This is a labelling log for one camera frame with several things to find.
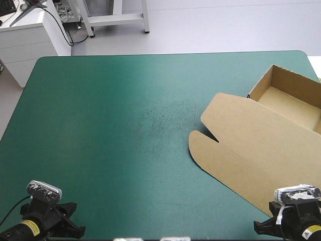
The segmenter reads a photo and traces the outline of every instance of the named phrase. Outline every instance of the white floor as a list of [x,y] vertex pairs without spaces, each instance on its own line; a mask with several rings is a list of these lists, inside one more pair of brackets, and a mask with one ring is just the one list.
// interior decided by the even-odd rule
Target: white floor
[[[92,15],[111,12],[112,2],[87,0]],[[148,0],[150,34],[143,25],[95,28],[96,38],[73,55],[165,54],[302,50],[321,56],[321,1],[317,0]],[[124,13],[141,12],[140,0],[124,0]],[[83,29],[71,33],[75,41]],[[321,57],[311,57],[321,77]],[[0,138],[22,89],[0,75]]]

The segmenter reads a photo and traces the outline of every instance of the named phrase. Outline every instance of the yellow label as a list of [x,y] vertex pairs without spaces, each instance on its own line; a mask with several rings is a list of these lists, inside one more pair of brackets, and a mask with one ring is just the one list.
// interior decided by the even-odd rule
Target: yellow label
[[40,229],[35,222],[32,222],[31,220],[23,220],[21,223],[27,225],[31,229],[34,236],[40,234]]
[[314,233],[315,231],[321,230],[321,226],[319,225],[313,225],[307,228],[310,232]]

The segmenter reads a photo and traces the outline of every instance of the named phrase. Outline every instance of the table surface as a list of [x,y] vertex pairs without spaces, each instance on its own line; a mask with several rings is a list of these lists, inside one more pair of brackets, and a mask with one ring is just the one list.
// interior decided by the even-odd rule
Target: table surface
[[84,239],[267,238],[253,221],[268,217],[195,164],[188,136],[217,92],[246,96],[272,64],[317,80],[300,51],[41,58],[0,142],[0,217],[35,179],[78,203]]

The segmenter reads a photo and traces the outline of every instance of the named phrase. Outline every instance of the white drawer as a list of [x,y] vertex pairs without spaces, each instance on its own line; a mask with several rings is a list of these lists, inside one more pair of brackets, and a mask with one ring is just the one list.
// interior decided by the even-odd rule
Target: white drawer
[[57,56],[51,42],[0,49],[0,59],[4,64],[39,59],[44,56]]
[[37,59],[6,64],[11,75],[21,87],[25,87]]
[[0,49],[49,41],[44,27],[0,32]]

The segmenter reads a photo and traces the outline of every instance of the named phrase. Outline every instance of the open cardboard box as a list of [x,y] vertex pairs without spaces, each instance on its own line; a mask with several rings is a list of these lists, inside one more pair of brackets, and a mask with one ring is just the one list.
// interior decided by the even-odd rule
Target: open cardboard box
[[321,84],[272,66],[247,98],[218,93],[201,120],[219,142],[193,131],[196,163],[269,214],[274,190],[321,187]]

